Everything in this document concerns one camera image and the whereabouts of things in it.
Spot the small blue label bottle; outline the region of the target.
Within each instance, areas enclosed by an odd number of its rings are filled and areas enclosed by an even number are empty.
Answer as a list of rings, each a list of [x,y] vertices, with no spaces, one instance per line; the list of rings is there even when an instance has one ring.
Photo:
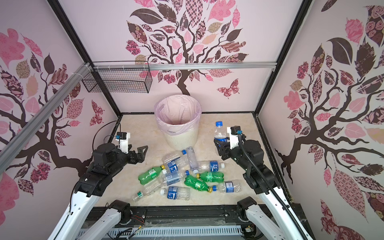
[[[214,138],[224,139],[224,143],[227,142],[227,130],[223,127],[222,121],[216,122],[216,128],[214,132]]]

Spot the clear bottle white cap blue label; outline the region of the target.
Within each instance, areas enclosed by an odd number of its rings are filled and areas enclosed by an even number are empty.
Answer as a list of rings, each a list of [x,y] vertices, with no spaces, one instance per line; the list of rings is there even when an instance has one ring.
[[[218,172],[221,169],[225,168],[224,163],[218,161],[201,161],[199,162],[199,171],[200,172]]]

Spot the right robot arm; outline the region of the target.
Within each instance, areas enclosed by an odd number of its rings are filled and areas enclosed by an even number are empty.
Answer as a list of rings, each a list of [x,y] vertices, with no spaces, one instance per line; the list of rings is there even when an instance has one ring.
[[[257,202],[247,197],[238,202],[240,218],[251,222],[268,240],[310,240],[274,173],[264,164],[264,151],[258,141],[235,136],[230,142],[214,140],[223,160],[232,159],[245,170],[243,178],[264,202],[269,217]]]

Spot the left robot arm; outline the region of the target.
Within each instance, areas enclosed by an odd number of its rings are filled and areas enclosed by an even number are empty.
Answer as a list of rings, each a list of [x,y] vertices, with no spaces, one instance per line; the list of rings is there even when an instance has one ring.
[[[75,184],[70,203],[49,236],[50,240],[74,240],[85,223],[89,213],[103,196],[113,178],[127,164],[142,163],[148,146],[131,150],[131,145],[120,150],[112,143],[98,146],[92,153],[93,163]],[[81,240],[101,240],[116,225],[126,225],[132,220],[129,203],[115,200],[81,237]]]

